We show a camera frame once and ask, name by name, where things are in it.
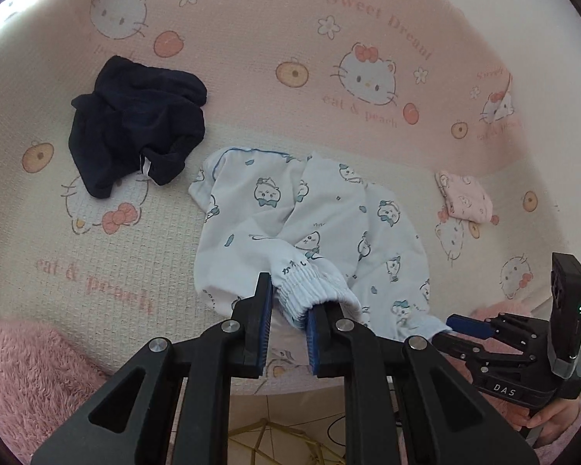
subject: ribbed cuff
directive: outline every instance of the ribbed cuff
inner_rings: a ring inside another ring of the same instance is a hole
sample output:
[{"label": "ribbed cuff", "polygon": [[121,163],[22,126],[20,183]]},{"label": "ribbed cuff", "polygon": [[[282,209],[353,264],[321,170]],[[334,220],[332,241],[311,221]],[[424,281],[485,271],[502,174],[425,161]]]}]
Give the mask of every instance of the ribbed cuff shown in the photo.
[{"label": "ribbed cuff", "polygon": [[277,292],[282,313],[290,324],[304,330],[308,311],[317,304],[335,301],[359,309],[358,298],[346,283],[328,277],[314,266],[301,267],[284,277]]}]

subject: metal screw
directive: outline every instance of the metal screw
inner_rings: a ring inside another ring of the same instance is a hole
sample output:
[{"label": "metal screw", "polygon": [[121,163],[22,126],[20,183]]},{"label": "metal screw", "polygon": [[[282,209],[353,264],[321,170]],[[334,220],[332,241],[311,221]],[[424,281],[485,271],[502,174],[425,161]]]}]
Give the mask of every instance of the metal screw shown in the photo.
[{"label": "metal screw", "polygon": [[224,332],[236,332],[241,328],[241,324],[236,320],[226,320],[222,323],[222,330]]},{"label": "metal screw", "polygon": [[153,353],[159,353],[160,351],[165,350],[168,347],[168,341],[166,341],[163,337],[155,337],[149,343],[149,349]]},{"label": "metal screw", "polygon": [[348,318],[341,318],[336,322],[336,328],[340,332],[350,332],[355,328],[355,324]]},{"label": "metal screw", "polygon": [[412,335],[409,337],[409,346],[413,350],[425,350],[428,342],[421,335]]}]

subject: dark navy folded garment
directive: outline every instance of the dark navy folded garment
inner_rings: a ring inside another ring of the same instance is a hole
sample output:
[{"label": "dark navy folded garment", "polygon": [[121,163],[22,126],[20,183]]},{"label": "dark navy folded garment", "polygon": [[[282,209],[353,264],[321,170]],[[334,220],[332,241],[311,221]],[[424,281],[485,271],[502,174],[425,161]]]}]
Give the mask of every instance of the dark navy folded garment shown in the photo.
[{"label": "dark navy folded garment", "polygon": [[205,137],[206,101],[195,75],[110,58],[95,90],[71,101],[69,150],[90,195],[109,197],[116,180],[136,171],[169,183]]}]

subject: human hand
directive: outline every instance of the human hand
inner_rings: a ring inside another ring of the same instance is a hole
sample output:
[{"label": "human hand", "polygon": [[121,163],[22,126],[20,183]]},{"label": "human hand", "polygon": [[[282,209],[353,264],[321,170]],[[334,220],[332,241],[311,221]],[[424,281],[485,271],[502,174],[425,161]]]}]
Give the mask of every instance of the human hand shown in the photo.
[{"label": "human hand", "polygon": [[535,444],[535,447],[541,447],[552,443],[562,435],[574,423],[578,415],[579,399],[556,399],[532,418],[529,417],[529,409],[509,404],[505,419],[517,432],[522,427],[533,429],[545,424]]}]

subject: pink fluffy fabric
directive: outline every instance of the pink fluffy fabric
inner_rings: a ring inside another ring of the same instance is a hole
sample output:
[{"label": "pink fluffy fabric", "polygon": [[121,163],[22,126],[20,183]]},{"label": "pink fluffy fabric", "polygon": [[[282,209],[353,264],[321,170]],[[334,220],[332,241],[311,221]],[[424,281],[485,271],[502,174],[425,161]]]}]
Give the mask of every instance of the pink fluffy fabric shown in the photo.
[{"label": "pink fluffy fabric", "polygon": [[[485,318],[493,318],[496,317],[499,313],[512,313],[521,316],[531,316],[531,312],[527,307],[523,304],[518,303],[517,301],[502,301],[500,303],[494,304],[491,307],[483,307],[476,310],[472,313],[472,317],[477,320],[484,320]],[[469,340],[481,343],[487,351],[491,351],[493,353],[518,353],[517,350],[511,348],[507,344],[503,344],[496,339],[487,339],[485,341],[481,341],[474,337],[467,337],[461,334],[461,337],[465,337]],[[447,356],[446,359],[456,368],[458,372],[463,374],[465,378],[471,382],[471,373],[468,371],[467,367],[465,367],[465,362],[459,360],[457,358],[452,358]],[[496,399],[495,397],[491,397],[487,394],[482,394],[484,398],[502,415],[505,416],[507,413],[508,405],[510,402],[506,402],[505,400]],[[543,446],[541,448],[537,448],[536,455],[540,460],[541,465],[550,465],[553,461],[559,456],[562,450],[566,447],[568,442],[571,441],[574,434],[577,432],[579,427],[581,426],[581,409],[579,409],[579,416],[575,420],[575,422],[555,441],[551,444]],[[403,465],[407,464],[406,459],[406,451],[404,450],[404,439],[400,439],[400,450],[401,450],[401,457]]]},{"label": "pink fluffy fabric", "polygon": [[0,320],[0,438],[23,464],[105,381],[56,329]]}]

